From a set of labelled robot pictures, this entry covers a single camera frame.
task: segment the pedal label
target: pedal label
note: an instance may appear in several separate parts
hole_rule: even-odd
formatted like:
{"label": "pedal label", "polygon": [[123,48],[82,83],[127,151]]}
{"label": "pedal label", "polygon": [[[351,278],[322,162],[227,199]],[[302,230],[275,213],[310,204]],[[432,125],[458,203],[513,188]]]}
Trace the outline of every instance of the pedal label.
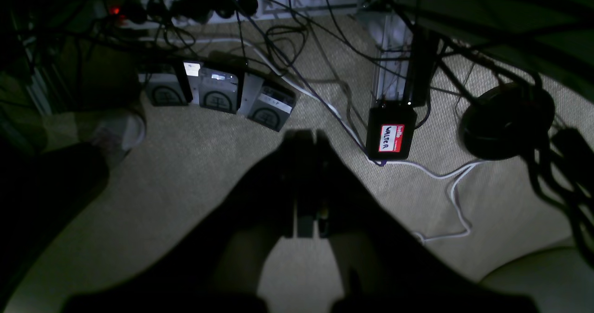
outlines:
{"label": "pedal label", "polygon": [[404,125],[382,125],[380,152],[400,152],[404,133]]}

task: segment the white label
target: white label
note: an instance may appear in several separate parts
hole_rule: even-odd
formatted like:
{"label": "white label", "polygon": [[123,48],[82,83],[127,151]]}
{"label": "white label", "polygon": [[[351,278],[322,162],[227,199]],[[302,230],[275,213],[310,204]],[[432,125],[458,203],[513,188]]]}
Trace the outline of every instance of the white label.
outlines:
{"label": "white label", "polygon": [[200,76],[200,65],[197,63],[184,63],[187,76]]}
{"label": "white label", "polygon": [[379,152],[400,152],[404,125],[382,125]]}
{"label": "white label", "polygon": [[276,99],[273,99],[272,97],[265,95],[263,93],[260,94],[260,96],[258,97],[258,99],[260,101],[263,101],[266,104],[272,105],[275,108],[279,109],[279,110],[283,110],[286,113],[291,113],[292,108],[288,105],[286,105],[285,103],[278,101]]}

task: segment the white cable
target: white cable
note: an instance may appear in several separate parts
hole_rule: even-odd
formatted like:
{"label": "white cable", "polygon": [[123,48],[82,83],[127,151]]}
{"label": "white cable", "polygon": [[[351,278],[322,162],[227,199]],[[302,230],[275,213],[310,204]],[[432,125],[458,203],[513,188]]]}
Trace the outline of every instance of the white cable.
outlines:
{"label": "white cable", "polygon": [[[155,41],[155,38],[151,38],[151,37],[142,37],[142,38],[138,38],[138,41]],[[165,42],[164,39],[162,38],[157,38],[157,41],[161,41],[161,42]],[[184,40],[180,40],[180,39],[169,39],[169,42],[180,42],[181,44],[186,44],[186,42]],[[255,53],[256,55],[259,56],[260,59],[262,59],[262,61],[268,65],[268,67],[270,68],[270,70],[272,70],[276,75],[280,76],[280,78],[285,81],[289,86],[293,87],[293,89],[299,91],[300,93],[303,93],[304,95],[313,98],[316,101],[320,101],[320,99],[318,99],[318,97],[316,97],[313,93],[310,93],[309,91],[305,90],[303,87],[299,86],[297,83],[293,82],[293,80],[291,80],[290,78],[287,78],[287,76],[285,76],[280,70],[278,70],[273,63],[271,63],[268,58],[266,57],[266,55],[264,53],[262,53],[262,51],[258,48],[258,46],[256,46],[255,44],[253,44],[252,42],[248,41],[248,40],[242,40],[241,38],[234,38],[234,37],[212,37],[212,38],[202,38],[202,39],[197,39],[195,41],[196,44],[209,44],[212,42],[243,42],[244,45],[250,47]],[[332,110],[332,112],[334,114],[336,114],[336,116],[340,119],[340,121],[343,123],[344,128],[347,130],[347,132],[353,137],[354,140],[356,140],[356,142],[359,144],[359,146],[361,147],[365,147],[363,145],[363,143],[361,142],[361,140],[359,140],[359,138],[357,137],[357,134],[355,133],[355,131],[353,131],[349,124],[344,121],[344,119],[342,118],[342,116],[340,116],[340,113],[338,112],[338,110],[336,110],[336,108],[331,105],[330,103],[324,101],[323,99],[321,99],[321,101],[323,101],[330,110]]]}
{"label": "white cable", "polygon": [[[138,40],[139,41],[155,41],[155,38],[143,37],[143,38],[138,38]],[[157,41],[164,42],[165,40],[161,39],[161,38],[157,38]],[[169,42],[180,42],[185,45],[187,44],[184,40],[178,40],[178,39],[170,39],[168,41]],[[356,140],[356,142],[359,144],[359,146],[364,147],[363,143],[361,142],[361,140],[359,140],[356,133],[349,127],[348,123],[346,123],[343,120],[342,116],[340,116],[338,110],[336,110],[336,108],[333,105],[331,105],[328,102],[325,102],[323,99],[318,99],[318,97],[316,97],[314,94],[305,90],[303,87],[301,87],[298,84],[296,84],[295,82],[293,82],[293,80],[291,80],[290,78],[287,78],[285,75],[283,75],[282,72],[280,70],[278,70],[274,66],[274,64],[272,64],[268,60],[266,55],[264,53],[262,53],[262,51],[256,45],[254,45],[253,43],[251,43],[248,40],[245,40],[245,39],[242,40],[241,38],[233,38],[233,37],[203,38],[203,39],[197,39],[195,41],[196,44],[208,44],[208,43],[212,43],[212,42],[239,42],[239,43],[243,42],[244,45],[250,47],[256,53],[256,55],[258,55],[260,57],[260,59],[262,59],[262,61],[264,63],[266,63],[266,65],[268,65],[270,70],[272,70],[276,75],[280,76],[280,78],[283,81],[285,81],[289,86],[293,87],[293,89],[299,91],[300,93],[303,93],[304,95],[306,95],[308,97],[315,99],[316,101],[320,101],[320,100],[323,101],[328,106],[328,108],[330,110],[332,110],[334,112],[334,114],[336,114],[336,116],[342,121],[345,129],[347,129],[348,133],[354,138],[354,140]],[[454,181],[454,184],[452,184],[452,188],[450,190],[450,201],[452,202],[452,206],[454,206],[454,209],[456,210],[456,214],[458,214],[458,219],[460,220],[460,223],[462,224],[462,226],[464,227],[465,230],[462,231],[461,233],[438,235],[438,236],[434,236],[434,237],[425,237],[423,234],[421,234],[420,232],[417,232],[417,231],[412,232],[413,235],[416,235],[418,237],[418,239],[420,240],[422,245],[425,245],[425,243],[431,242],[431,241],[436,241],[436,240],[441,240],[441,239],[449,239],[449,238],[455,238],[455,237],[465,237],[465,236],[468,236],[469,234],[471,234],[471,225],[464,218],[462,209],[460,208],[458,199],[456,198],[456,187],[458,186],[458,183],[462,180],[462,178],[464,178],[464,176],[466,176],[474,167],[477,167],[477,165],[479,165],[480,163],[484,163],[484,162],[485,161],[480,161],[480,160],[472,161],[470,163],[462,165],[462,167],[460,167],[450,173],[443,174],[443,175],[436,174],[433,171],[430,171],[429,169],[427,169],[427,167],[425,167],[419,163],[412,162],[412,161],[388,161],[388,162],[386,162],[386,164],[403,164],[403,165],[410,165],[412,167],[416,167],[416,168],[422,170],[423,172],[425,172],[425,174],[427,174],[429,177],[435,178],[436,180],[443,180],[443,179],[450,178],[450,177],[460,174],[458,176],[458,178],[456,178],[456,180]]]}

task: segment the black box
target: black box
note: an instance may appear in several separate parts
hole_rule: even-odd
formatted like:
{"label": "black box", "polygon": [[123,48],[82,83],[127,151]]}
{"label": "black box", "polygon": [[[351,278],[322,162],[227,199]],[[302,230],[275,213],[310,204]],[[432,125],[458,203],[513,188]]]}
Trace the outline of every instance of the black box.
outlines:
{"label": "black box", "polygon": [[406,159],[416,123],[416,112],[409,105],[385,105],[369,109],[367,155],[369,159]]}

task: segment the beige carpet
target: beige carpet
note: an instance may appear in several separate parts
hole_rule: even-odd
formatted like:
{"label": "beige carpet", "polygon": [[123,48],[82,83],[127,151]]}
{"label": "beige carpet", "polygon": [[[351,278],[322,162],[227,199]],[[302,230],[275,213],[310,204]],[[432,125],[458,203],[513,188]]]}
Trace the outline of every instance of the beige carpet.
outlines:
{"label": "beige carpet", "polygon": [[[320,21],[333,29],[329,19]],[[373,42],[364,30],[348,18],[341,18],[340,23],[356,47],[373,53]],[[244,30],[247,38],[261,41],[251,26],[244,25]],[[197,32],[237,33],[236,24],[208,26]],[[350,85],[355,106],[367,119],[373,66],[331,37],[317,33],[333,67]],[[229,47],[212,44],[203,53],[212,49]],[[471,65],[462,59],[448,63],[459,78],[464,78]],[[297,68],[311,80],[333,78],[311,39]],[[433,85],[454,90],[441,73]],[[475,93],[495,85],[496,80],[481,68],[475,68],[468,82]],[[546,80],[545,86],[562,118],[578,126],[593,144],[592,104],[551,80]],[[314,87],[344,111],[346,101],[338,85]],[[436,91],[432,96],[433,113],[415,133],[410,159],[446,173],[471,156],[456,138],[456,97]],[[283,137],[282,132],[244,118],[196,106],[154,108],[144,95],[142,104],[147,114],[147,139],[112,172],[104,193],[42,254],[7,312],[57,312],[74,293],[101,290],[141,272],[214,209],[247,169],[276,148]],[[410,230],[426,235],[462,230],[446,197],[449,180],[432,180],[412,167],[378,168],[367,162],[320,103],[301,97],[284,131],[288,129],[324,129],[343,161]],[[473,233],[428,243],[427,248],[474,281],[570,235],[563,216],[532,193],[525,165],[517,158],[475,168],[460,184],[460,203]],[[328,311],[342,295],[329,244],[319,239],[280,241],[265,266],[259,294],[274,313]]]}

